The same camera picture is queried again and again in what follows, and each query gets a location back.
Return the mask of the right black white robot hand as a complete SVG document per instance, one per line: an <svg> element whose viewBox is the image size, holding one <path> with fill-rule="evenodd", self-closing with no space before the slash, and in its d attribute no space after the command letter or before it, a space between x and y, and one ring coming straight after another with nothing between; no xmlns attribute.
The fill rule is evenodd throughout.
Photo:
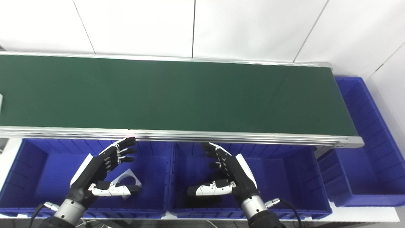
<svg viewBox="0 0 405 228"><path fill-rule="evenodd" d="M266 210L257 183L242 154L233 156L220 145L211 142L203 142L201 146L207 157L216 160L210 166L219 169L225 177L208 184L188 187L189 196L207 197L233 194L243 210L247 208L254 212Z"/></svg>

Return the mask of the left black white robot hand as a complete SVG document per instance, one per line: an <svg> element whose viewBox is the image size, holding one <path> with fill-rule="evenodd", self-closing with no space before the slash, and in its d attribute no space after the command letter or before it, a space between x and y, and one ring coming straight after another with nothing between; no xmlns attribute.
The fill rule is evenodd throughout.
<svg viewBox="0 0 405 228"><path fill-rule="evenodd" d="M121 163L133 162L133 157L126 155L136 152L132 148L135 144L135 137L127 137L110 144L96 157L89 154L72 178L66 199L88 209L99 196L131 196L139 193L138 185L105 181L107 174Z"/></svg>

